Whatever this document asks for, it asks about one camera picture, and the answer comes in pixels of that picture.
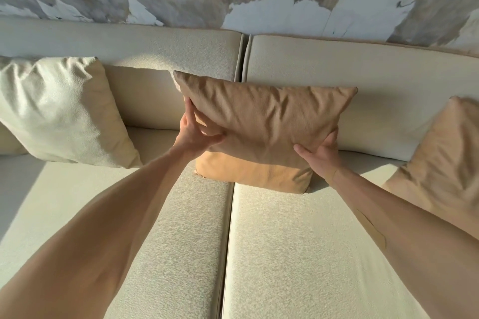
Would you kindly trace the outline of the person's right hand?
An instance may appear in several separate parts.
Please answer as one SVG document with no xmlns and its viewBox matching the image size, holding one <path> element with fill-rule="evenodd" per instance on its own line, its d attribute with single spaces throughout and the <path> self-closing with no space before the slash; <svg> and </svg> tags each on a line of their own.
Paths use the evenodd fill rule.
<svg viewBox="0 0 479 319">
<path fill-rule="evenodd" d="M 328 185 L 332 186 L 335 173 L 341 168 L 342 162 L 337 145 L 338 128 L 334 129 L 321 145 L 312 153 L 315 153 L 313 161 L 306 161 L 310 168 Z"/>
</svg>

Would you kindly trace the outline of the person's left hand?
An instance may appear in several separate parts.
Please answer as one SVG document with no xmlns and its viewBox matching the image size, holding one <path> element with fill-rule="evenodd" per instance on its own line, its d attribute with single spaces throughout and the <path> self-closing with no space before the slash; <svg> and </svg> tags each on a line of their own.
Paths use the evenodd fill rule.
<svg viewBox="0 0 479 319">
<path fill-rule="evenodd" d="M 202 150 L 202 134 L 221 133 L 212 122 L 208 123 L 208 118 L 195 107 L 190 98 L 184 97 L 184 106 L 185 112 L 180 121 L 180 131 L 173 147 L 188 160 L 193 160 L 206 152 Z"/>
</svg>

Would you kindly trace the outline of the tan square cushion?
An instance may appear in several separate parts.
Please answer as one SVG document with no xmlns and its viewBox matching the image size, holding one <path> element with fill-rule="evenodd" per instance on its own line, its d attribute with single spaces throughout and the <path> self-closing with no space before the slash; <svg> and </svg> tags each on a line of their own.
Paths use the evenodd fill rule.
<svg viewBox="0 0 479 319">
<path fill-rule="evenodd" d="M 303 194 L 312 169 L 294 150 L 313 151 L 338 127 L 357 87 L 274 87 L 174 71 L 202 123 L 225 140 L 195 161 L 208 179 Z"/>
</svg>

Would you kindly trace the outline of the person's right forearm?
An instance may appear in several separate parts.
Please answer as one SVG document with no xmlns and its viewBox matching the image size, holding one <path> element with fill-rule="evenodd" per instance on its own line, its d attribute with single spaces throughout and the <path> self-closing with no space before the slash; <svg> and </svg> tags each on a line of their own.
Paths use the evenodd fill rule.
<svg viewBox="0 0 479 319">
<path fill-rule="evenodd" d="M 386 238 L 381 251 L 430 319 L 479 319 L 479 241 L 355 172 L 332 188 Z"/>
</svg>

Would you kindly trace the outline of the person's left forearm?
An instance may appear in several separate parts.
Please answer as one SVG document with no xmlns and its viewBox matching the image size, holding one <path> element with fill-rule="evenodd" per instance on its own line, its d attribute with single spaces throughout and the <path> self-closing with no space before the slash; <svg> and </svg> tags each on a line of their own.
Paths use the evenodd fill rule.
<svg viewBox="0 0 479 319">
<path fill-rule="evenodd" d="M 175 144 L 94 197 L 0 289 L 0 319 L 103 319 L 170 190 L 201 153 Z"/>
</svg>

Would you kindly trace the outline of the cream fabric sofa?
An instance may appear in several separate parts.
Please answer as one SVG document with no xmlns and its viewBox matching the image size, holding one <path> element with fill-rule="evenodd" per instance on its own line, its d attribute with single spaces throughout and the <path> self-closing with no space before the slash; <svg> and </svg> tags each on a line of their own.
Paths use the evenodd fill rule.
<svg viewBox="0 0 479 319">
<path fill-rule="evenodd" d="M 0 17 L 0 56 L 96 56 L 147 162 L 176 135 L 173 70 L 277 86 L 357 86 L 340 147 L 374 183 L 411 158 L 452 95 L 479 98 L 479 55 L 236 31 Z M 0 290 L 102 190 L 135 169 L 0 158 Z M 188 165 L 105 319 L 428 319 L 331 188 L 294 195 Z"/>
</svg>

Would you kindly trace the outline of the beige adhesive bandage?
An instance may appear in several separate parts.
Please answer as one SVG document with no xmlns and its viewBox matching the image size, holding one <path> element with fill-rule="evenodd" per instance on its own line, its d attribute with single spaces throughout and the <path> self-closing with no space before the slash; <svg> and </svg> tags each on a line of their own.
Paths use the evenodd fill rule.
<svg viewBox="0 0 479 319">
<path fill-rule="evenodd" d="M 374 241 L 377 247 L 384 251 L 386 249 L 386 238 L 385 236 L 380 233 L 376 227 L 371 223 L 371 221 L 359 210 L 354 209 L 353 214 L 355 215 L 356 219 L 362 225 L 364 230 L 368 233 L 370 238 Z"/>
</svg>

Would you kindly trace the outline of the cream square cushion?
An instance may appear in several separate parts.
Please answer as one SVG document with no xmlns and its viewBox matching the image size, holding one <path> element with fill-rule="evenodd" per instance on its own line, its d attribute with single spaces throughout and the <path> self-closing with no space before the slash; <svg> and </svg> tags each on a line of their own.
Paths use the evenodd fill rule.
<svg viewBox="0 0 479 319">
<path fill-rule="evenodd" d="M 0 123 L 41 160 L 142 166 L 96 57 L 0 56 Z"/>
</svg>

